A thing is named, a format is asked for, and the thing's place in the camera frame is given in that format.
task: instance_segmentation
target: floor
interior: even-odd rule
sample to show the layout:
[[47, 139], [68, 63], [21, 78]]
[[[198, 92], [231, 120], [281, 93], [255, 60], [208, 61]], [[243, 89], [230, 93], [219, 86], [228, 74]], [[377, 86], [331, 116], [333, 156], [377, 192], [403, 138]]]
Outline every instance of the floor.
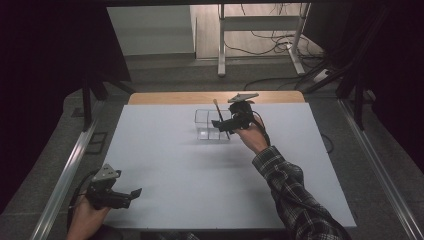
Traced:
[[[228, 4], [225, 5], [225, 16], [289, 16], [299, 15], [301, 5], [285, 4]], [[218, 57], [219, 49], [219, 6], [193, 5], [191, 14], [197, 19], [196, 58], [209, 59]], [[225, 32], [227, 57], [281, 56], [288, 55], [285, 42], [293, 40], [293, 31], [246, 31]], [[303, 36], [299, 42], [299, 51], [317, 55], [322, 49]]]

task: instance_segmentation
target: gray mat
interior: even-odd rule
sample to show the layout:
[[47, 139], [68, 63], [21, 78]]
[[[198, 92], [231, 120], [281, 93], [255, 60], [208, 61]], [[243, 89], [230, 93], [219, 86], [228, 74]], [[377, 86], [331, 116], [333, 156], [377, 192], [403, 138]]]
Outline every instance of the gray mat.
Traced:
[[[240, 91], [251, 80], [293, 76], [291, 65], [280, 64], [230, 65], [227, 67], [226, 78], [217, 77], [216, 71], [216, 66], [136, 69], [131, 71], [134, 82], [128, 85], [139, 92]], [[287, 81], [277, 80], [258, 83], [249, 89], [275, 90], [285, 82]], [[110, 85], [107, 85], [107, 88], [112, 96], [108, 99], [101, 114], [101, 121], [95, 130], [98, 134], [107, 133], [105, 146], [100, 153], [86, 154], [83, 157], [71, 191], [88, 171], [101, 166], [122, 107], [128, 101], [129, 96], [125, 92]], [[334, 144], [330, 159], [358, 224], [357, 228], [349, 229], [349, 232], [353, 239], [358, 240], [408, 239], [342, 115], [337, 100], [320, 97], [323, 93], [330, 93], [331, 96], [332, 91], [334, 86], [328, 86], [316, 94], [307, 96], [307, 101], [311, 105], [320, 131], [326, 134]], [[79, 92], [71, 94], [66, 99], [64, 113], [48, 145], [18, 193], [0, 216], [0, 239], [30, 237], [82, 129], [82, 118], [71, 117], [74, 109], [81, 106]], [[381, 127], [367, 107], [364, 109], [364, 119], [370, 138], [373, 143], [376, 143], [378, 153], [383, 156], [390, 174], [401, 188], [411, 209], [416, 213], [419, 224], [423, 226], [423, 216], [420, 214], [424, 210], [422, 174], [417, 172], [408, 156]], [[98, 145], [88, 147], [88, 151], [92, 153], [98, 150]], [[48, 239], [64, 239], [66, 236], [66, 212], [69, 199], [70, 193], [61, 207]], [[125, 231], [125, 236], [126, 239], [139, 239], [139, 234], [134, 231]], [[146, 237], [145, 239], [150, 239], [151, 234], [143, 236]]]

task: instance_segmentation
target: black curtain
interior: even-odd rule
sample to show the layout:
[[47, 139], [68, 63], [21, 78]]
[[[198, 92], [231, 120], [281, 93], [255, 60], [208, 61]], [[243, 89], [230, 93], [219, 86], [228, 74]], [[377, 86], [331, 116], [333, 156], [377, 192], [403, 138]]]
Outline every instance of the black curtain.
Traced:
[[82, 78], [94, 72], [130, 77], [105, 7], [8, 1], [0, 13], [2, 212]]
[[373, 110], [424, 172], [424, 4], [394, 5], [367, 56], [367, 87], [376, 95]]

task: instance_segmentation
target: metal rail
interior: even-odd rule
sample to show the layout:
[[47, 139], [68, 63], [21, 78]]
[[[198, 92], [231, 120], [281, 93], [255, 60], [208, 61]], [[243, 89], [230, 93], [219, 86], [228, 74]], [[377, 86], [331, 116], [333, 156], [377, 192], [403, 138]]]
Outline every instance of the metal rail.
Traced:
[[72, 183], [72, 179], [78, 169], [79, 163], [84, 155], [85, 149], [87, 148], [88, 142], [93, 135], [94, 129], [98, 123], [99, 114], [104, 106], [103, 101], [97, 101], [93, 108], [93, 121], [88, 127], [87, 131], [82, 132], [79, 136], [71, 155], [69, 156], [68, 162], [63, 168], [62, 174], [57, 181], [55, 188], [41, 214], [40, 219], [32, 233], [30, 239], [47, 239], [56, 216], [62, 206], [63, 200], [69, 187]]
[[380, 181], [381, 186], [383, 187], [384, 192], [387, 195], [390, 203], [392, 204], [400, 222], [402, 223], [406, 233], [411, 240], [424, 240], [422, 231], [418, 227], [418, 224], [409, 209], [407, 203], [403, 199], [402, 195], [397, 190], [395, 184], [387, 173], [383, 163], [381, 162], [378, 154], [374, 150], [370, 140], [368, 139], [365, 131], [362, 131], [359, 126], [355, 123], [354, 118], [352, 117], [352, 109], [349, 106], [348, 100], [339, 100], [339, 105], [347, 118], [356, 138], [362, 149], [364, 150], [365, 155], [367, 156], [371, 167], [377, 176], [377, 179]]

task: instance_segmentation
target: clear acrylic box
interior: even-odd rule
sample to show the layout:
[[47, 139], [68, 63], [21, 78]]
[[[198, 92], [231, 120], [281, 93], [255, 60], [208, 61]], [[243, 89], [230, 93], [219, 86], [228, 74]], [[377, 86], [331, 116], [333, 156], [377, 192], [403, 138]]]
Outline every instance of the clear acrylic box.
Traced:
[[[231, 118], [231, 112], [221, 110], [221, 115], [224, 120]], [[214, 128], [212, 120], [220, 121], [217, 110], [198, 109], [196, 110], [194, 122], [197, 129], [197, 139], [199, 140], [230, 140], [229, 134], [219, 132], [218, 128]]]

